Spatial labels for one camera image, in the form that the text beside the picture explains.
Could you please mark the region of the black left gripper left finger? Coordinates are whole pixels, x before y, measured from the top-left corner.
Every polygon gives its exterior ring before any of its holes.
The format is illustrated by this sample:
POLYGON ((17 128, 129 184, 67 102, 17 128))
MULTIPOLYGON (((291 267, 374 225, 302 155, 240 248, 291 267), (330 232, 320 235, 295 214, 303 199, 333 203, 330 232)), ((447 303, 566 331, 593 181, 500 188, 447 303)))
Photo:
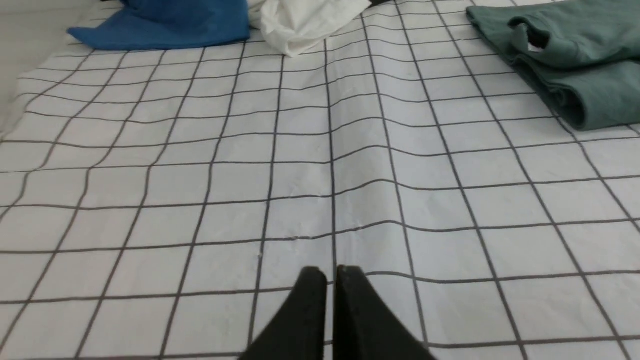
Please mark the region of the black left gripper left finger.
POLYGON ((322 360, 327 303, 326 275, 304 267, 290 294, 241 360, 322 360))

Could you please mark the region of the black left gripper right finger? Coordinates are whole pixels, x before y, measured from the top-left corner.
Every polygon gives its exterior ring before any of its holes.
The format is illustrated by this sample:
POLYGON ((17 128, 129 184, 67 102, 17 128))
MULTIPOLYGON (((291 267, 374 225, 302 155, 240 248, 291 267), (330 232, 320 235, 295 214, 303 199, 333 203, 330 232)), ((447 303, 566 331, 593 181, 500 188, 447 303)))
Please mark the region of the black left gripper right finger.
POLYGON ((334 360, 434 360, 394 315, 358 266, 337 267, 334 360))

